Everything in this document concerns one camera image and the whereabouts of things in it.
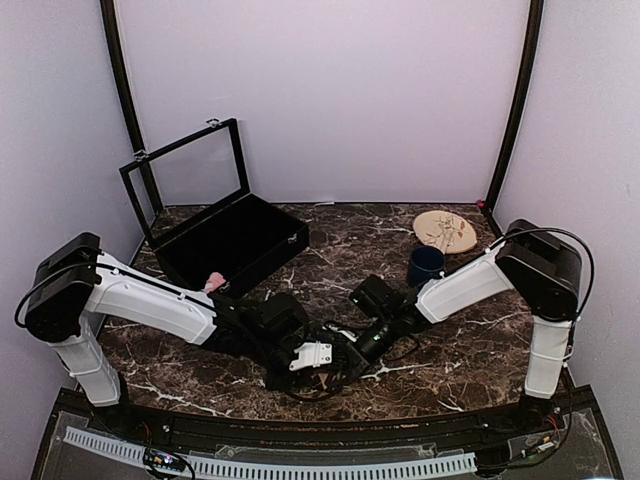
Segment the pink teal patterned sock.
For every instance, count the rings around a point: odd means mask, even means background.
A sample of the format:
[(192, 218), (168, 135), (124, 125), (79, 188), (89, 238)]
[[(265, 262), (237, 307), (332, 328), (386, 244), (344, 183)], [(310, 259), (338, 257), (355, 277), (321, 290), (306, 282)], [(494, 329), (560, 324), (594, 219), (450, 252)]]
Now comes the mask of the pink teal patterned sock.
[(208, 279), (205, 281), (204, 287), (202, 291), (206, 294), (214, 292), (219, 289), (226, 283), (226, 279), (219, 272), (213, 272), (209, 275)]

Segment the brown argyle sock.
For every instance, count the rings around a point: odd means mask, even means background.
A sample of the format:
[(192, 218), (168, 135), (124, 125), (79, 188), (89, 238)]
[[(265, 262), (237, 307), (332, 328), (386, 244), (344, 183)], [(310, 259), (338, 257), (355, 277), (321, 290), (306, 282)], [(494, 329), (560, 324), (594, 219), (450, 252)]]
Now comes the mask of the brown argyle sock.
[(341, 370), (316, 370), (311, 374), (311, 386), (321, 393), (337, 391), (344, 383), (345, 375)]

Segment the black storage box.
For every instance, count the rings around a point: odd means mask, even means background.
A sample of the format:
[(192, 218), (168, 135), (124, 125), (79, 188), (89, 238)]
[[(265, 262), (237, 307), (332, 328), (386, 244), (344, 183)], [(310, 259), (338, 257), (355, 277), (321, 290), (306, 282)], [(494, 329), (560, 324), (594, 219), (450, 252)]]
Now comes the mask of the black storage box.
[(247, 195), (160, 246), (155, 255), (169, 280), (200, 290), (213, 273), (222, 293), (240, 298), (309, 246), (306, 222)]

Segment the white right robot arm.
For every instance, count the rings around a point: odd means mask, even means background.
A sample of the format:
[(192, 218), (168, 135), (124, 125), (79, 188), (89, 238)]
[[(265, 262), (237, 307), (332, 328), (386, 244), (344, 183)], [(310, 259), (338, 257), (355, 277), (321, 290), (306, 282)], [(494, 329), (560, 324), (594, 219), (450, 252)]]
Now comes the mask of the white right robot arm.
[(511, 410), (510, 424), (521, 434), (534, 432), (549, 416), (546, 400), (556, 392), (575, 325), (590, 296), (580, 282), (582, 268), (595, 266), (593, 254), (581, 238), (566, 243), (570, 235), (518, 219), (476, 258), (451, 273), (436, 273), (405, 293), (376, 275), (367, 277), (350, 299), (374, 323), (355, 340), (355, 352), (371, 364), (398, 339), (514, 290), (530, 309), (533, 334), (524, 383), (527, 398)]

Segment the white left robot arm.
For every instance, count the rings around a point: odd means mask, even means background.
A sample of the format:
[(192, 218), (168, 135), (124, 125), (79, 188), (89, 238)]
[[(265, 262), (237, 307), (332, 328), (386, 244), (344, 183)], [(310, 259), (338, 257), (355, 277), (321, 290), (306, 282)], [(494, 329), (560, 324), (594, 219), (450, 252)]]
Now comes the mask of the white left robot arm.
[(120, 262), (84, 232), (43, 260), (19, 301), (15, 324), (49, 345), (89, 402), (120, 436), (141, 427), (125, 400), (125, 382), (109, 363), (88, 314), (118, 317), (171, 334), (191, 345), (248, 358), (266, 371), (265, 386), (287, 395), (329, 375), (332, 395), (348, 382), (357, 354), (349, 339), (313, 324), (288, 294), (263, 302), (180, 288)]

